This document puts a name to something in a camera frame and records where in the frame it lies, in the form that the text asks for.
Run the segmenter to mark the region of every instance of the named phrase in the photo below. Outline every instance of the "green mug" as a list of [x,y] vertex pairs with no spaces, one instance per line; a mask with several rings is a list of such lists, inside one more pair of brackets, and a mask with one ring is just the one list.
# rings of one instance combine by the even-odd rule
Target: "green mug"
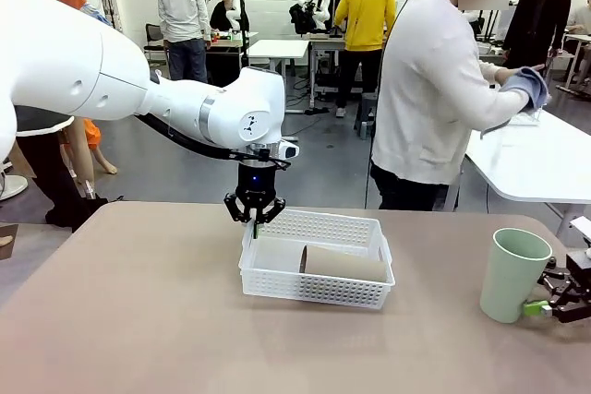
[[501,323],[514,323],[544,272],[552,248],[541,237],[506,228],[493,235],[480,307]]

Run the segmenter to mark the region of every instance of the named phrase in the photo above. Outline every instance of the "black jacket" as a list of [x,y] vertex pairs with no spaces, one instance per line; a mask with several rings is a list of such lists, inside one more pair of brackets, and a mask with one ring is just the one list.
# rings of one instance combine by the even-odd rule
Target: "black jacket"
[[519,0],[503,49],[517,65],[545,63],[549,47],[562,46],[570,10],[571,0]]

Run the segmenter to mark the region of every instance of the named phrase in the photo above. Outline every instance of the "black pants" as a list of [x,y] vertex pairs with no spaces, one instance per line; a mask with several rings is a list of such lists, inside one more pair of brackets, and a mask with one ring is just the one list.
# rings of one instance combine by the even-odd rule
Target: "black pants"
[[[579,41],[569,40],[564,43],[564,49],[568,51],[570,54],[574,55],[576,53],[576,49],[579,45]],[[574,66],[574,72],[577,73],[579,69],[581,69],[581,63],[585,59],[585,46],[581,46],[581,51],[579,52],[579,56],[576,58],[576,65]],[[569,62],[569,67],[566,69],[566,77],[569,76],[571,72],[571,68],[573,67],[573,59]]]
[[344,108],[355,84],[355,75],[359,64],[362,65],[363,92],[375,92],[380,76],[381,50],[342,51],[339,54],[341,77],[339,79],[338,108]]
[[396,174],[371,164],[371,177],[380,191],[380,209],[432,211],[440,185],[419,184],[398,178]]
[[19,137],[18,146],[37,176],[35,184],[54,202],[60,219],[75,231],[90,217],[90,211],[64,165],[57,133]]
[[170,42],[168,48],[170,79],[197,80],[197,82],[207,83],[205,54],[205,41],[203,39]]

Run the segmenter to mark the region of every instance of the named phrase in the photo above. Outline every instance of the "hand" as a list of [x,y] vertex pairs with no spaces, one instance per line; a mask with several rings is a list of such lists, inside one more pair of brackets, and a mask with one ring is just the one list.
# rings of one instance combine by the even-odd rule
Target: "hand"
[[[545,67],[546,67],[545,65],[537,65],[537,66],[532,66],[532,69],[535,69],[536,71],[541,71]],[[514,76],[519,71],[521,71],[521,68],[517,68],[517,69],[501,68],[499,71],[497,71],[497,74],[495,74],[495,80],[497,81],[497,83],[499,83],[499,85],[503,86],[505,83],[507,83],[507,80],[509,80],[509,78],[511,76]]]

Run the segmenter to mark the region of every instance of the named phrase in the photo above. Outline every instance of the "white plastic basket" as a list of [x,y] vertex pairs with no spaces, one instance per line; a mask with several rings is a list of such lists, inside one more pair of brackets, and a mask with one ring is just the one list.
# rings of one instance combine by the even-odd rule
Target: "white plastic basket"
[[[285,210],[272,223],[247,226],[239,267],[244,294],[381,309],[395,284],[392,256],[372,219]],[[388,264],[386,283],[299,272],[304,246],[319,245]]]

